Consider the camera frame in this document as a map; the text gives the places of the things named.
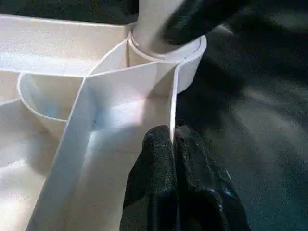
white plastic divider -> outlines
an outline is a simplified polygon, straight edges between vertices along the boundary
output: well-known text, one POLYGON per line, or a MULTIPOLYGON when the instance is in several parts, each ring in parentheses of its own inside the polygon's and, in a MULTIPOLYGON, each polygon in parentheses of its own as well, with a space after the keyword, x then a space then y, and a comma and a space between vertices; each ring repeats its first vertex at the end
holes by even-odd
POLYGON ((19 73, 0 71, 0 103, 17 99, 17 80, 19 73))
POLYGON ((21 74, 18 79, 18 94, 48 131, 60 139, 82 79, 21 74))
POLYGON ((0 69, 86 76, 132 26, 0 14, 0 69))
POLYGON ((24 231, 58 141, 19 99, 0 105, 0 230, 24 231))
POLYGON ((101 59, 101 61, 97 64, 97 66, 89 72, 89 76, 102 74, 109 70, 124 69, 127 67, 138 66, 141 64, 146 64, 151 62, 166 62, 176 66, 181 63, 186 63, 189 60, 194 60, 193 64, 189 65, 186 75, 185 76, 182 75, 180 79, 178 79, 178 93, 180 93, 186 90, 192 83, 195 73, 197 71, 197 67, 202 58, 202 55, 205 52, 207 46, 206 37, 201 36, 199 40, 200 40, 200 46, 198 50, 191 56, 187 57, 184 60, 167 62, 164 60, 159 60, 150 57, 147 54, 138 50, 138 48, 134 45, 132 41, 131 33, 129 33, 128 38, 126 40, 115 46, 101 59))
POLYGON ((84 79, 27 231, 119 229, 143 137, 167 125, 173 140, 179 80, 195 73, 203 51, 177 67, 152 62, 84 79))

white plastic housing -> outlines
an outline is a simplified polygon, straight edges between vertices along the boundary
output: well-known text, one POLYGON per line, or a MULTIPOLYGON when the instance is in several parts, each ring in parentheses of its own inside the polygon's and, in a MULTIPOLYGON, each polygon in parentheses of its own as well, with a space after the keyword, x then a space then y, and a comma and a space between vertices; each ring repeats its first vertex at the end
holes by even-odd
POLYGON ((118 230, 142 139, 167 125, 173 140, 177 93, 206 38, 164 61, 135 46, 132 25, 0 15, 1 24, 0 230, 118 230))

white cylinder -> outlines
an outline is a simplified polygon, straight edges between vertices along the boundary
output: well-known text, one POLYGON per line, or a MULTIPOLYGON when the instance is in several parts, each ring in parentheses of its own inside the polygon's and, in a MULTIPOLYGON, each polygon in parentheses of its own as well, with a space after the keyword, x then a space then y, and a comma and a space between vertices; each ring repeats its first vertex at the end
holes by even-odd
POLYGON ((140 0, 139 17, 133 29, 133 42, 145 54, 168 61, 184 59, 200 46, 196 39, 184 46, 170 45, 162 40, 162 30, 169 17, 184 0, 140 0))

hand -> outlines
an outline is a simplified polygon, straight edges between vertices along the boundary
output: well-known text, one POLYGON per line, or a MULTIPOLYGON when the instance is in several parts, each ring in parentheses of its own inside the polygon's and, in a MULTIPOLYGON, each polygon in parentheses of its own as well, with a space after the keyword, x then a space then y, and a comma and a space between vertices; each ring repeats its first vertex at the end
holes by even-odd
POLYGON ((251 0, 185 0, 169 19, 164 39, 183 45, 213 30, 251 0))
POLYGON ((183 126, 175 139, 174 151, 166 126, 145 135, 128 177, 121 230, 249 231, 229 175, 210 160, 199 135, 183 126))

black leather glove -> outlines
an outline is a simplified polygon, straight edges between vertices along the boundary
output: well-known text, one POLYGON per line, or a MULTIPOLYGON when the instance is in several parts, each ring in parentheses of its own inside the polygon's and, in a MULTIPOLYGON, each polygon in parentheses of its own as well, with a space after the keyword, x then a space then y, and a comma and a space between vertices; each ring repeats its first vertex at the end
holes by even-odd
POLYGON ((173 231, 178 196, 173 147, 167 126, 151 129, 143 140, 125 192, 121 231, 173 231))
MULTIPOLYGON (((246 4, 256 0, 186 0, 164 29, 166 42, 183 45, 213 30, 246 4)), ((123 0, 125 9, 137 13, 139 0, 123 0)))
POLYGON ((250 230, 228 174, 209 159, 199 135, 183 126, 175 143, 174 153, 166 126, 146 134, 128 177, 121 230, 250 230))

